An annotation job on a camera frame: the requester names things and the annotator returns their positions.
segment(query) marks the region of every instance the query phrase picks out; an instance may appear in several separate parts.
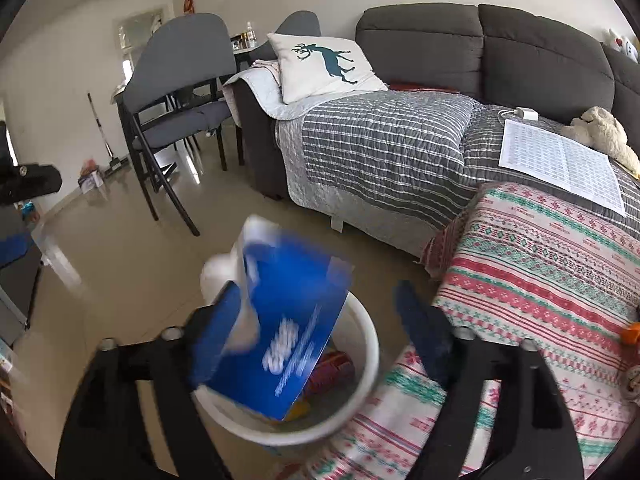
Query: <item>gray sofa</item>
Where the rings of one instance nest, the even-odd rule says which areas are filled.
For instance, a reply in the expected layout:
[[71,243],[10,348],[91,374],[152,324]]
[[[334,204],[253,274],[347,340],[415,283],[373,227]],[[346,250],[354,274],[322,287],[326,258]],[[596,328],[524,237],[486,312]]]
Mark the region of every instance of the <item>gray sofa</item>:
[[[406,4],[367,9],[355,39],[387,83],[455,89],[559,123],[601,106],[640,152],[640,66],[564,23],[508,7]],[[274,121],[242,80],[234,93],[253,186],[288,197]]]

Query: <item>sofa backrest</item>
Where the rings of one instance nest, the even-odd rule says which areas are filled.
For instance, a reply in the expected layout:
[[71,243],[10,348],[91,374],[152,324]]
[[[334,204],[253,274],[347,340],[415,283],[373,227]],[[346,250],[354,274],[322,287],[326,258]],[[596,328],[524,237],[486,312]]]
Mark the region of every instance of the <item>sofa backrest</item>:
[[367,9],[356,41],[383,81],[451,88],[568,124],[610,110],[640,152],[640,64],[579,30],[509,7]]

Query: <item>tiled floor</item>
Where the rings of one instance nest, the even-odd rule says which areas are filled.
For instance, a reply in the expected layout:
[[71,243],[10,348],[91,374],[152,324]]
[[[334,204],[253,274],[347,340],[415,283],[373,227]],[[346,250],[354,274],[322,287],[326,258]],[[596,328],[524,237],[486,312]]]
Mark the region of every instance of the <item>tiled floor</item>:
[[[215,139],[200,138],[201,160],[193,173],[186,152],[172,148],[159,156],[176,158],[172,179],[202,236],[193,237],[164,192],[152,199],[154,222],[132,171],[114,176],[104,193],[81,196],[53,217],[38,235],[50,265],[45,266],[34,302],[31,329],[16,343],[19,375],[15,402],[33,454],[53,473],[58,441],[84,366],[107,336],[123,344],[154,338],[181,324],[202,304],[199,277],[204,262],[227,252],[249,214],[264,216],[341,254],[354,264],[353,293],[369,311],[386,354],[406,343],[392,304],[399,279],[429,290],[427,275],[414,258],[350,226],[339,234],[323,214],[291,202],[274,202],[248,185],[238,166],[233,130],[225,128],[229,171],[220,169]],[[143,409],[158,465],[173,471],[149,384],[141,384]],[[207,427],[236,480],[264,478],[275,459],[267,451],[207,421]],[[247,452],[252,460],[244,459]]]

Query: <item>white throw pillow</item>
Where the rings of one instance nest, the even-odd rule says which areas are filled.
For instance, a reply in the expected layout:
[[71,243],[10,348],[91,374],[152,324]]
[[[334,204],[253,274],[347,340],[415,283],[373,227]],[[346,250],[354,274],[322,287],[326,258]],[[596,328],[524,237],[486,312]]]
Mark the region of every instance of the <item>white throw pillow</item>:
[[268,34],[280,63],[282,100],[354,90],[386,90],[355,41]]

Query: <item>red and white patterned fabric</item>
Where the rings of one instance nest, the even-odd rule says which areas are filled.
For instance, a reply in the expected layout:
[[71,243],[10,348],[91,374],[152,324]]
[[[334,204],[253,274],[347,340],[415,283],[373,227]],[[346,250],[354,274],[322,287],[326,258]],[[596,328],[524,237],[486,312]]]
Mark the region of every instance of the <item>red and white patterned fabric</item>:
[[[464,214],[425,249],[430,272],[446,270],[434,304],[484,339],[538,343],[570,410],[588,476],[636,416],[620,390],[628,367],[620,331],[638,320],[640,242],[515,184],[483,189]],[[407,347],[361,412],[292,478],[403,479],[444,398]],[[488,383],[463,473],[482,462],[498,398],[498,384]]]

